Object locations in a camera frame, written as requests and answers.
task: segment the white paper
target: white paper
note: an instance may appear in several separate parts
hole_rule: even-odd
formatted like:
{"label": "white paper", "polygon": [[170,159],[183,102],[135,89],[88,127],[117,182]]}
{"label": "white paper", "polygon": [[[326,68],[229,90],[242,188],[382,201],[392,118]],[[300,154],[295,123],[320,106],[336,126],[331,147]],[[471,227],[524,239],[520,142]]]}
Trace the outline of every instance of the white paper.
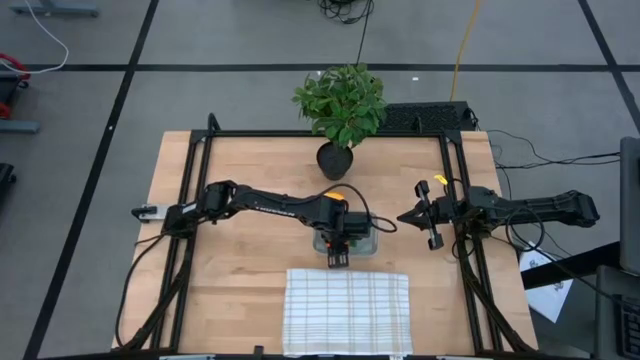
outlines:
{"label": "white paper", "polygon": [[[551,261],[535,251],[529,251],[520,257],[520,272]],[[564,301],[569,294],[573,280],[565,280],[556,284],[527,290],[529,306],[553,323],[558,320]]]}

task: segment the yellow cable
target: yellow cable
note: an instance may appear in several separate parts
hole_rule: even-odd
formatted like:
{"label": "yellow cable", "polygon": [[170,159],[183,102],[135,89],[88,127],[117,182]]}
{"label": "yellow cable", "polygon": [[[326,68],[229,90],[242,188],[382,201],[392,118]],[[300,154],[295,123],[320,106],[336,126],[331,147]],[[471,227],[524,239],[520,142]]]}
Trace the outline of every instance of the yellow cable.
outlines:
{"label": "yellow cable", "polygon": [[453,69],[453,84],[451,85],[451,96],[449,97],[449,101],[453,101],[453,98],[456,95],[456,86],[458,85],[458,68],[460,67],[460,59],[462,58],[462,52],[464,51],[465,45],[467,45],[467,40],[469,40],[469,35],[471,35],[471,29],[473,29],[473,24],[476,22],[476,16],[478,15],[478,9],[480,9],[480,3],[482,0],[476,0],[476,5],[473,8],[473,14],[471,14],[471,19],[469,19],[469,24],[467,24],[467,31],[464,33],[464,39],[462,39],[462,43],[460,44],[460,50],[458,50],[458,57],[456,58],[456,67]]}

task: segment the black cable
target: black cable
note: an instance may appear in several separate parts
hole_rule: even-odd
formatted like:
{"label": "black cable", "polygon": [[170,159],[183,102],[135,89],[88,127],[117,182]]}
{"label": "black cable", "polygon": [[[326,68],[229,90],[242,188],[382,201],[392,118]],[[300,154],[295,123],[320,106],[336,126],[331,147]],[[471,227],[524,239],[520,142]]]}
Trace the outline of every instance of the black cable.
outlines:
{"label": "black cable", "polygon": [[140,255],[134,260],[131,268],[129,268],[129,272],[127,273],[127,277],[124,280],[124,289],[122,290],[122,297],[120,298],[120,306],[118,307],[118,315],[116,316],[116,342],[118,346],[122,347],[124,344],[122,343],[122,339],[120,339],[120,317],[122,316],[122,310],[124,308],[124,303],[127,299],[127,290],[129,289],[129,281],[131,280],[131,275],[133,274],[133,270],[138,266],[138,263],[149,251],[151,251],[156,245],[160,243],[162,239],[164,239],[166,235],[160,234],[155,237],[157,239],[149,245],[146,249],[144,249]]}
{"label": "black cable", "polygon": [[[464,241],[467,241],[467,240],[471,240],[471,238],[467,237],[467,238],[464,239]],[[456,252],[455,252],[455,248],[456,248],[457,245],[458,245],[458,239],[456,239],[456,241],[453,242],[453,245],[451,245],[451,255],[453,255],[453,258],[457,259],[457,260],[466,260],[471,255],[473,255],[473,253],[476,251],[476,248],[474,246],[474,247],[471,248],[471,250],[469,250],[467,252],[467,250],[466,250],[467,247],[465,245],[465,254],[461,256],[460,254],[456,254]]]}
{"label": "black cable", "polygon": [[461,264],[462,266],[460,267],[460,270],[462,279],[467,285],[469,285],[469,287],[471,287],[471,290],[473,291],[475,296],[484,306],[487,315],[495,321],[496,325],[502,332],[502,335],[507,339],[507,342],[511,346],[512,350],[514,352],[537,352],[537,350],[527,345],[527,343],[522,340],[520,335],[511,327],[509,321],[507,321],[504,315],[502,315],[495,302],[482,288],[480,279],[478,279],[478,277],[474,274],[470,263],[468,261],[461,261]]}
{"label": "black cable", "polygon": [[[557,260],[555,260],[554,258],[552,258],[551,256],[547,255],[545,252],[543,252],[542,250],[539,249],[540,245],[542,244],[542,242],[544,241],[545,235],[546,235],[546,231],[544,230],[544,223],[542,222],[542,220],[540,219],[540,217],[538,216],[538,214],[535,213],[535,211],[528,209],[528,208],[520,208],[520,209],[516,209],[516,211],[514,211],[511,215],[510,218],[513,217],[513,215],[515,215],[519,210],[527,210],[529,211],[531,214],[533,214],[537,220],[538,220],[538,224],[540,225],[540,238],[538,239],[538,242],[536,244],[534,244],[533,246],[529,245],[529,243],[522,239],[520,236],[516,235],[518,240],[520,240],[523,244],[528,245],[528,248],[523,248],[521,249],[521,251],[523,252],[528,252],[528,251],[536,251],[537,253],[539,253],[540,255],[544,256],[545,258],[547,258],[551,264],[553,264],[554,266],[556,266],[558,269],[560,269],[560,271],[564,272],[565,274],[569,275],[569,277],[571,277],[574,280],[578,280],[582,283],[584,283],[585,285],[587,285],[588,287],[590,287],[593,291],[595,291],[596,293],[606,297],[607,299],[613,301],[614,303],[618,304],[618,305],[623,305],[623,301],[620,301],[616,298],[614,298],[613,296],[611,296],[610,294],[607,294],[605,292],[603,292],[602,290],[598,289],[597,287],[595,287],[593,284],[591,284],[590,282],[582,279],[580,276],[578,276],[576,273],[572,272],[571,270],[567,269],[564,265],[561,265],[557,262]],[[510,226],[509,224],[509,219],[507,220],[507,226],[505,227],[506,230],[506,234],[507,234],[507,240],[509,241],[509,243],[511,243],[515,248],[516,245],[513,244],[513,241],[511,240],[511,237],[509,235],[509,231],[508,229],[511,228],[511,230],[514,230],[512,226]]]}
{"label": "black cable", "polygon": [[356,59],[356,65],[360,63],[360,54],[362,54],[362,45],[364,44],[364,37],[367,34],[367,24],[369,23],[369,14],[373,11],[373,0],[367,0],[367,6],[365,7],[367,15],[364,18],[364,28],[362,29],[362,38],[360,39],[360,48],[358,48],[358,58]]}
{"label": "black cable", "polygon": [[511,133],[509,133],[507,131],[504,131],[504,130],[487,130],[486,132],[487,133],[497,132],[497,133],[501,133],[501,134],[507,135],[507,136],[512,137],[512,138],[517,139],[517,140],[525,141],[527,144],[529,144],[529,147],[531,148],[531,151],[533,152],[533,155],[535,157],[537,157],[538,159],[545,161],[544,163],[529,163],[529,164],[525,164],[525,165],[501,165],[501,164],[499,164],[499,166],[497,166],[497,168],[499,168],[499,169],[533,169],[533,168],[536,168],[536,167],[552,165],[552,164],[556,164],[556,165],[605,165],[605,164],[611,164],[611,163],[620,161],[618,159],[618,160],[603,161],[603,162],[587,162],[587,163],[578,163],[578,162],[576,162],[578,160],[599,159],[599,158],[603,158],[603,157],[620,156],[620,152],[612,152],[612,153],[597,154],[597,155],[587,155],[587,156],[580,156],[580,157],[576,157],[576,158],[569,158],[569,159],[563,159],[563,160],[551,160],[551,159],[548,159],[548,158],[543,157],[540,154],[538,154],[538,152],[536,151],[536,148],[533,145],[533,143],[527,138],[524,138],[522,136],[513,135],[513,134],[511,134]]}
{"label": "black cable", "polygon": [[[523,252],[523,251],[522,251],[522,250],[523,250],[523,248],[521,248],[520,246],[514,245],[514,244],[512,244],[512,243],[508,242],[508,241],[507,241],[507,240],[505,240],[505,239],[501,239],[501,238],[499,238],[499,237],[495,237],[495,236],[493,236],[493,235],[490,235],[489,237],[490,237],[490,238],[492,238],[492,239],[494,239],[494,240],[501,241],[501,242],[503,242],[503,243],[505,243],[505,244],[507,244],[507,245],[511,246],[511,247],[516,251],[516,253],[521,253],[521,252]],[[558,254],[556,254],[556,253],[552,253],[551,251],[547,251],[547,250],[543,250],[543,251],[544,251],[544,252],[546,252],[547,254],[551,254],[551,255],[555,256],[557,259],[560,259],[560,260],[565,259],[565,257],[564,257],[564,256],[562,256],[562,255],[558,255]]]}
{"label": "black cable", "polygon": [[373,4],[371,4],[371,8],[369,9],[369,4],[365,6],[362,13],[356,17],[347,17],[352,10],[353,3],[356,0],[318,0],[318,6],[320,6],[320,11],[326,16],[328,19],[337,19],[341,23],[345,25],[355,24],[363,17],[365,18],[373,12]]}
{"label": "black cable", "polygon": [[[339,184],[331,185],[328,188],[326,188],[326,189],[322,190],[321,192],[317,193],[316,195],[312,195],[312,196],[309,196],[307,198],[300,199],[300,200],[282,201],[280,199],[273,198],[273,197],[271,197],[269,195],[265,195],[265,194],[262,194],[262,193],[259,193],[259,192],[253,192],[253,191],[247,191],[247,192],[243,193],[242,195],[252,194],[252,195],[255,195],[255,196],[259,196],[259,197],[261,197],[263,199],[267,199],[269,201],[277,202],[277,203],[282,204],[284,206],[287,206],[287,205],[302,205],[302,204],[307,204],[307,203],[310,203],[312,201],[315,201],[318,198],[324,196],[324,194],[328,193],[329,191],[331,191],[333,189],[336,189],[336,188],[339,188],[339,187],[346,187],[348,189],[351,189],[354,193],[356,193],[356,195],[358,195],[358,197],[360,198],[360,201],[362,201],[362,205],[364,206],[365,212],[367,213],[367,219],[369,220],[369,224],[371,225],[371,227],[373,227],[374,229],[377,229],[379,231],[385,232],[385,233],[394,233],[394,232],[396,232],[398,230],[398,227],[396,226],[396,224],[393,221],[391,221],[391,220],[389,220],[387,218],[380,217],[380,216],[375,216],[375,217],[372,216],[371,215],[371,211],[369,210],[369,204],[367,203],[367,200],[364,198],[364,195],[362,195],[360,190],[356,189],[353,185],[346,184],[346,183],[339,183]],[[388,224],[391,224],[392,228],[391,229],[381,228],[381,227],[377,226],[376,224],[374,224],[372,219],[380,220],[380,221],[386,222]]]}
{"label": "black cable", "polygon": [[127,273],[127,276],[124,279],[124,289],[122,290],[122,296],[120,298],[120,306],[118,307],[118,315],[116,317],[116,331],[115,331],[115,337],[116,337],[116,342],[118,343],[118,346],[122,347],[123,343],[122,340],[120,338],[120,318],[122,316],[122,310],[124,309],[124,304],[126,302],[127,299],[127,291],[129,289],[129,282],[131,281],[131,275],[133,275],[133,271],[135,270],[136,266],[138,266],[138,263],[140,262],[140,260],[142,260],[142,258],[149,252],[151,251],[151,249],[153,249],[156,245],[158,245],[160,243],[160,240],[162,240],[165,236],[178,236],[181,234],[186,234],[189,231],[193,230],[195,227],[197,227],[198,225],[202,224],[203,222],[206,222],[207,219],[203,219],[200,220],[198,222],[196,222],[193,226],[184,229],[183,231],[176,231],[176,232],[162,232],[156,236],[152,236],[148,239],[144,239],[144,240],[140,240],[140,241],[136,241],[134,246],[138,246],[139,244],[143,244],[143,243],[147,243],[150,241],[154,241],[153,243],[151,243],[151,245],[149,245],[149,247],[147,247],[146,249],[144,249],[140,255],[138,255],[138,257],[133,261],[133,264],[131,264],[131,267],[129,268],[129,272]]}
{"label": "black cable", "polygon": [[[562,246],[560,246],[560,244],[558,244],[558,242],[556,241],[556,239],[553,238],[553,236],[551,236],[551,234],[549,234],[548,231],[545,231],[545,236],[549,238],[549,240],[551,240],[551,242],[558,248],[560,249],[562,252],[564,252],[565,254],[567,254],[567,256],[573,256],[573,254],[571,254],[570,252],[568,252],[567,250],[565,250]],[[556,254],[550,253],[551,255],[554,255],[556,257],[562,258],[562,256],[558,256]]]}
{"label": "black cable", "polygon": [[[462,184],[462,186],[464,186],[464,183],[462,182],[462,180],[453,178],[453,182],[455,183],[456,181],[459,182],[460,184]],[[444,189],[444,194],[449,196],[449,193],[447,193],[447,185],[442,184],[442,188]]]}

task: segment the green leaves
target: green leaves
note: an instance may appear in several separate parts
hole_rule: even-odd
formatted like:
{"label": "green leaves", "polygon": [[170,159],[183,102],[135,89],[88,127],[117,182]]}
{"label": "green leaves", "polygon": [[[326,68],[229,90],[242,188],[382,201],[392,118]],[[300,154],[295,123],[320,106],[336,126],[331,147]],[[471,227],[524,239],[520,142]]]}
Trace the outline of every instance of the green leaves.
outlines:
{"label": "green leaves", "polygon": [[313,133],[324,131],[336,145],[354,147],[375,134],[386,118],[382,90],[382,81],[365,64],[347,65],[329,68],[318,80],[307,75],[291,101],[311,120]]}
{"label": "green leaves", "polygon": [[329,138],[329,140],[332,140],[334,137],[336,137],[337,133],[338,128],[334,126],[327,128],[327,130],[325,131],[325,135]]}

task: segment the potted plant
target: potted plant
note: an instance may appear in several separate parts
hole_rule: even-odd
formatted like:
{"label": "potted plant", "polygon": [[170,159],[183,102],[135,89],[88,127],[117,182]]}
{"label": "potted plant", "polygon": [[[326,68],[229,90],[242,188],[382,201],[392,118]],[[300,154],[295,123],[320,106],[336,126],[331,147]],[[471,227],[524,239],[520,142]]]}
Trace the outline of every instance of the potted plant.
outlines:
{"label": "potted plant", "polygon": [[299,116],[311,120],[311,131],[330,141],[318,149],[316,160],[329,180],[346,174],[353,152],[386,118],[382,81],[365,64],[329,68],[318,81],[307,75],[292,101],[300,105]]}

